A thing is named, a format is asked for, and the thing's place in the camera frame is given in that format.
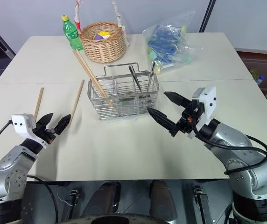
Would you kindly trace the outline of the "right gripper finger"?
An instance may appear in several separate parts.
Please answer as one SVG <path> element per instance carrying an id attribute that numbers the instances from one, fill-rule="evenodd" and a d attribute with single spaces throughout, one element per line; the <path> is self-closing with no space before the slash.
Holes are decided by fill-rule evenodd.
<path id="1" fill-rule="evenodd" d="M 184 108 L 187 108 L 190 104 L 191 101 L 180 94 L 172 91 L 165 91 L 164 95 L 173 103 L 175 103 L 178 106 L 182 106 Z"/>
<path id="2" fill-rule="evenodd" d="M 175 137 L 178 130 L 176 129 L 176 124 L 173 121 L 168 119 L 164 113 L 160 112 L 157 109 L 148 107 L 147 111 L 158 124 L 166 128 L 172 137 Z"/>

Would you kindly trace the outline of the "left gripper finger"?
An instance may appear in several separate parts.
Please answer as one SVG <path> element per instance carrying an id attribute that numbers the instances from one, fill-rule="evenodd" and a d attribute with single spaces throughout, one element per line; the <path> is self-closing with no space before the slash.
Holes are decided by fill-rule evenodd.
<path id="1" fill-rule="evenodd" d="M 42 116 L 37 122 L 36 122 L 36 128 L 39 127 L 46 127 L 46 125 L 51 121 L 53 116 L 53 113 L 46 114 Z"/>
<path id="2" fill-rule="evenodd" d="M 70 119 L 71 119 L 71 114 L 62 117 L 59 120 L 58 124 L 55 126 L 54 133 L 60 135 L 63 132 L 63 130 L 69 125 Z"/>

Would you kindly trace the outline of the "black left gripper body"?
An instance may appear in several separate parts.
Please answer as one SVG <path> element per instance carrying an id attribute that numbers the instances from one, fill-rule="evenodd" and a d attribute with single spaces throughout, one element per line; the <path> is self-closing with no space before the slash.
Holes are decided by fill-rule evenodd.
<path id="1" fill-rule="evenodd" d="M 33 129 L 33 133 L 45 143 L 52 143 L 52 141 L 56 138 L 52 131 L 52 129 L 46 129 L 46 126 L 41 124 L 36 124 L 36 128 Z"/>

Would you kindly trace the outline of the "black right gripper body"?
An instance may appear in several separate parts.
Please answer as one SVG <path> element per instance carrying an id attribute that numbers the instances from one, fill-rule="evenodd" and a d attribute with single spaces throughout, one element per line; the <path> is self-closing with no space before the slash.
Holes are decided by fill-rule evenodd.
<path id="1" fill-rule="evenodd" d="M 180 131 L 182 133 L 191 133 L 193 131 L 193 124 L 204 112 L 204 104 L 197 100 L 177 100 L 174 102 L 176 105 L 184 107 L 181 118 L 175 125 L 174 136 Z"/>

